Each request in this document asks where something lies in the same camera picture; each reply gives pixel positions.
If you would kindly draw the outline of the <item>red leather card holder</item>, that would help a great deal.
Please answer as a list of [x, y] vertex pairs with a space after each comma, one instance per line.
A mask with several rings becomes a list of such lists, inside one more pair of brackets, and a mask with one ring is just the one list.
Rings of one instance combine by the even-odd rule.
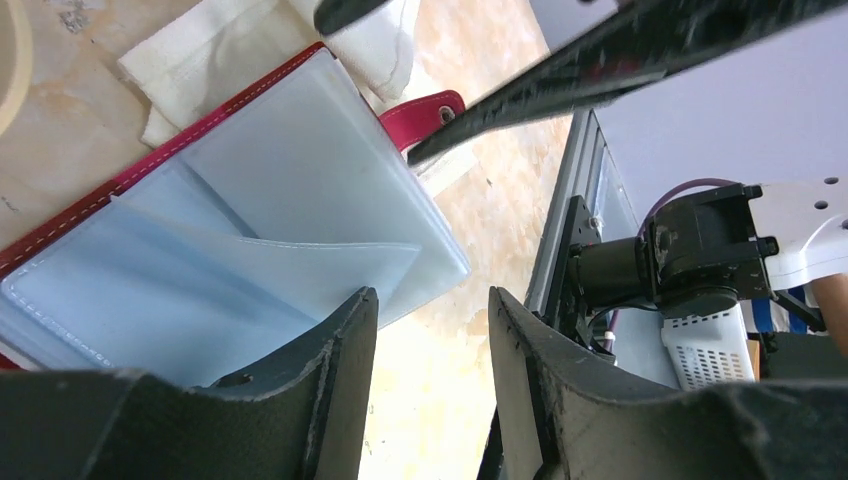
[[316, 43], [7, 247], [5, 368], [207, 386], [372, 287], [389, 325], [469, 260], [404, 150], [464, 110], [376, 114]]

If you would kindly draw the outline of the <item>white cloth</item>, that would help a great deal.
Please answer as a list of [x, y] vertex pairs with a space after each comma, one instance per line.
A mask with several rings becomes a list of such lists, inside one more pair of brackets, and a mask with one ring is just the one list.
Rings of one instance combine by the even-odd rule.
[[126, 53], [124, 74], [151, 103], [148, 156], [119, 176], [127, 186], [327, 47], [406, 151], [462, 113], [465, 103], [415, 61], [419, 5], [391, 1], [329, 36], [313, 1], [203, 1]]

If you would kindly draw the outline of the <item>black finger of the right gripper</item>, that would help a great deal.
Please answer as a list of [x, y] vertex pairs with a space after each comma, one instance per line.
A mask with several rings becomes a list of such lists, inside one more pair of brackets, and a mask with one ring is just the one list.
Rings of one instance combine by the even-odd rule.
[[411, 166], [478, 135], [609, 103], [802, 22], [822, 1], [633, 1], [411, 148]]

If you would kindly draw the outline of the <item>white plastic basket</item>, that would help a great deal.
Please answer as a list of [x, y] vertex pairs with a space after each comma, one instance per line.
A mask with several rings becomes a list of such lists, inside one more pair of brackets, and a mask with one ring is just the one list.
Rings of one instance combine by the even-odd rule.
[[758, 379], [738, 305], [707, 316], [667, 318], [661, 339], [684, 390]]

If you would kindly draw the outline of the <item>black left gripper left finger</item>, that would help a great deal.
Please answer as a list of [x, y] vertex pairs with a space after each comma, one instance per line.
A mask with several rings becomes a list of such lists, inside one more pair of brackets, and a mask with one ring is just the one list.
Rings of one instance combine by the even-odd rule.
[[354, 479], [378, 297], [355, 292], [294, 341], [213, 385], [139, 369], [1, 376], [5, 479]]

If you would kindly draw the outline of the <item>blue white striped shirt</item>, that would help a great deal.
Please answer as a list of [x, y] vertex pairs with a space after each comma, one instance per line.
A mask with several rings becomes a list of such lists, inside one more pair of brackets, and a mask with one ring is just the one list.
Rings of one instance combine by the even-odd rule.
[[809, 327], [797, 315], [770, 299], [744, 300], [739, 306], [748, 333], [811, 333]]

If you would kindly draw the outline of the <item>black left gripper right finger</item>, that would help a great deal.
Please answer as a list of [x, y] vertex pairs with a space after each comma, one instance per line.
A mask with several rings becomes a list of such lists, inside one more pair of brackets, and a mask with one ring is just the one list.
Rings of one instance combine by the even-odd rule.
[[503, 468], [510, 479], [843, 479], [843, 381], [682, 392], [633, 375], [489, 293]]

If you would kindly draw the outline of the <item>beige plastic tray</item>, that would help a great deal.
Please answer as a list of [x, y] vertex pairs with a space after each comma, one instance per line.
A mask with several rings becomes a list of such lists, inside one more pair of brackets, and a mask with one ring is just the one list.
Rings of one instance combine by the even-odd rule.
[[23, 2], [1, 0], [1, 133], [25, 101], [33, 63], [33, 34]]

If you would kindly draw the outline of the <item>aluminium frame rail right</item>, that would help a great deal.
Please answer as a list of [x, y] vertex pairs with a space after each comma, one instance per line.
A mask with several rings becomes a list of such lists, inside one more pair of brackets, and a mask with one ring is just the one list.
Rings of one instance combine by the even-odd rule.
[[639, 223], [595, 113], [574, 114], [525, 306], [545, 316], [556, 305], [562, 251], [576, 243], [632, 237]]

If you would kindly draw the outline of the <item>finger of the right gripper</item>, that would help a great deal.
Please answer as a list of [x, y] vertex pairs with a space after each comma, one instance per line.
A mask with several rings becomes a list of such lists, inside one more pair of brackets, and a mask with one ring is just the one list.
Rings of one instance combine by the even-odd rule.
[[321, 35], [335, 34], [385, 3], [387, 0], [321, 0], [313, 14], [314, 27]]

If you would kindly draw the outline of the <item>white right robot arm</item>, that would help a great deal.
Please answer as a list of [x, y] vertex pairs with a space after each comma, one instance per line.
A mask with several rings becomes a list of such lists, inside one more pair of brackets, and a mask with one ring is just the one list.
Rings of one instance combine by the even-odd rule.
[[[476, 136], [612, 102], [843, 8], [840, 1], [623, 1], [615, 14], [501, 85], [408, 154], [420, 165]], [[573, 196], [549, 299], [489, 293], [497, 408], [482, 479], [843, 479], [843, 380], [668, 388], [613, 364], [593, 324], [654, 308], [699, 324], [767, 298], [816, 330], [791, 289], [847, 267], [846, 183], [727, 186], [670, 201], [633, 237], [580, 229]]]

